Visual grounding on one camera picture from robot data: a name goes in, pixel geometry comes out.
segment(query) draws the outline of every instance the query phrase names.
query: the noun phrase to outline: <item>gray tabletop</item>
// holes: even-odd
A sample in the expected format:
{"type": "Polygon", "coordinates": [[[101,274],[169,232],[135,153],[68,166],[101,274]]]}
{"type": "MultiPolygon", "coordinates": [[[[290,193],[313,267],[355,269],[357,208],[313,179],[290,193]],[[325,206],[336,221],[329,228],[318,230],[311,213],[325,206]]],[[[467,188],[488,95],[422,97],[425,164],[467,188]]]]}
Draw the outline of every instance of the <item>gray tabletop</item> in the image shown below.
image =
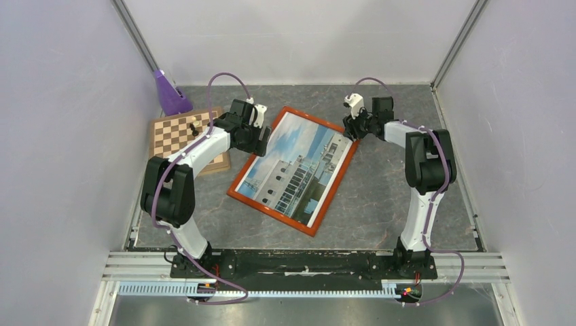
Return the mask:
{"type": "MultiPolygon", "coordinates": [[[[424,85],[391,86],[395,110],[415,124],[441,128],[430,88],[424,85]]],[[[321,119],[342,124],[342,106],[350,86],[249,86],[256,101],[268,106],[266,125],[288,105],[321,119]]],[[[206,108],[205,87],[184,87],[195,107],[206,108]]],[[[386,92],[375,85],[359,86],[367,107],[370,97],[386,92]]],[[[234,98],[244,99],[240,86],[217,86],[213,105],[227,111],[234,98]]],[[[305,235],[226,195],[249,154],[230,151],[232,168],[199,176],[195,180],[194,219],[215,248],[274,249],[393,249],[406,224],[410,188],[404,177],[403,149],[372,135],[360,143],[356,154],[315,237],[305,235]]],[[[470,218],[458,183],[450,186],[436,215],[433,247],[476,250],[470,218]]],[[[167,247],[171,239],[152,227],[142,214],[136,247],[167,247]]]]}

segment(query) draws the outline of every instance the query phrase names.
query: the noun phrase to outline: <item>chessboard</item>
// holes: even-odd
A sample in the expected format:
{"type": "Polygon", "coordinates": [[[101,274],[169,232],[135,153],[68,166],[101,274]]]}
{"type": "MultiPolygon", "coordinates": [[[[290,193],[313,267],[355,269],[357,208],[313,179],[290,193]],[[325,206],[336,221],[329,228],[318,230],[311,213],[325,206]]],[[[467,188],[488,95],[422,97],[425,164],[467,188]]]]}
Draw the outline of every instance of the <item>chessboard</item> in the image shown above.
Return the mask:
{"type": "MultiPolygon", "coordinates": [[[[188,143],[199,137],[210,124],[209,111],[192,110],[187,113],[171,115],[154,119],[151,122],[150,152],[149,156],[160,156],[167,158],[184,148],[188,143]],[[198,136],[192,134],[190,124],[200,133],[198,136]]],[[[215,119],[222,115],[222,108],[215,107],[212,110],[212,117],[215,119]]],[[[222,153],[208,165],[198,175],[219,172],[230,168],[230,154],[222,153]]]]}

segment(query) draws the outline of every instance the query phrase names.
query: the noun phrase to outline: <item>purple object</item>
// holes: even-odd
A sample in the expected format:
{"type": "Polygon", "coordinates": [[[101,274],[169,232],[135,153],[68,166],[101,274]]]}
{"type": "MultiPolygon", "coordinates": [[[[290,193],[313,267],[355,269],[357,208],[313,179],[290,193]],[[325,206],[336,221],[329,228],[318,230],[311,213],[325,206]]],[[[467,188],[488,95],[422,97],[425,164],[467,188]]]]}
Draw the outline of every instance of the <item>purple object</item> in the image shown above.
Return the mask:
{"type": "Polygon", "coordinates": [[[154,71],[154,78],[156,79],[160,106],[166,115],[192,111],[192,103],[178,87],[172,86],[162,70],[154,71]]]}

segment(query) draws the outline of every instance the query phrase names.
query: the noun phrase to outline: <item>picture frame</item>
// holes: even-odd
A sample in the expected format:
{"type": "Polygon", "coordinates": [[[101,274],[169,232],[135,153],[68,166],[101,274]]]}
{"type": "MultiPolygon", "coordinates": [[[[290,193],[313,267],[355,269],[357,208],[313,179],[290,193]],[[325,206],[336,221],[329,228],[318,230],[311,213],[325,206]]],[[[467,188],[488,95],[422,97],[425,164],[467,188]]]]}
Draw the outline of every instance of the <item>picture frame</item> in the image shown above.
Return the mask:
{"type": "Polygon", "coordinates": [[[252,155],[227,194],[316,235],[358,147],[343,132],[342,126],[284,107],[272,123],[266,155],[252,155]]]}

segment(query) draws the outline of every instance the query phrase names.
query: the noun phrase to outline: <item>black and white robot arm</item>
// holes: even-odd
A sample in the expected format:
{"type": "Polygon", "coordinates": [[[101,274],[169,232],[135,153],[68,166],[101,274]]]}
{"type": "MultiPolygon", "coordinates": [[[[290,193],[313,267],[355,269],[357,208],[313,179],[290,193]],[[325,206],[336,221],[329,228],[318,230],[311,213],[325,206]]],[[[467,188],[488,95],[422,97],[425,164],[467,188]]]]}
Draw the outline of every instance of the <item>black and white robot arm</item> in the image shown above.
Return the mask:
{"type": "Polygon", "coordinates": [[[209,244],[192,218],[196,203],[194,179],[210,161],[231,148],[264,156],[271,133],[270,127],[264,128],[262,133],[265,112],[265,106],[254,105],[251,99],[234,100],[229,112],[214,119],[211,133],[207,129],[203,135],[169,157],[153,157],[148,161],[140,204],[144,211],[150,213],[160,177],[179,157],[166,178],[167,183],[172,181],[172,186],[162,185],[160,190],[156,222],[169,229],[168,232],[176,238],[181,249],[195,259],[202,257],[209,244]]]}
{"type": "MultiPolygon", "coordinates": [[[[356,141],[367,134],[373,134],[382,141],[405,149],[406,181],[411,187],[410,208],[406,226],[398,239],[394,254],[402,274],[406,276],[411,276],[415,272],[425,274],[429,270],[428,266],[432,265],[432,258],[424,238],[426,243],[430,244],[430,230],[436,210],[444,197],[444,192],[448,189],[446,187],[441,193],[436,194],[445,181],[438,148],[426,131],[415,129],[406,122],[394,119],[392,97],[373,98],[372,112],[364,107],[362,96],[355,93],[344,99],[344,106],[350,108],[350,114],[343,119],[346,137],[356,141]]],[[[434,130],[433,133],[446,158],[450,173],[449,183],[453,183],[456,180],[456,163],[450,133],[442,129],[434,130]]]]}

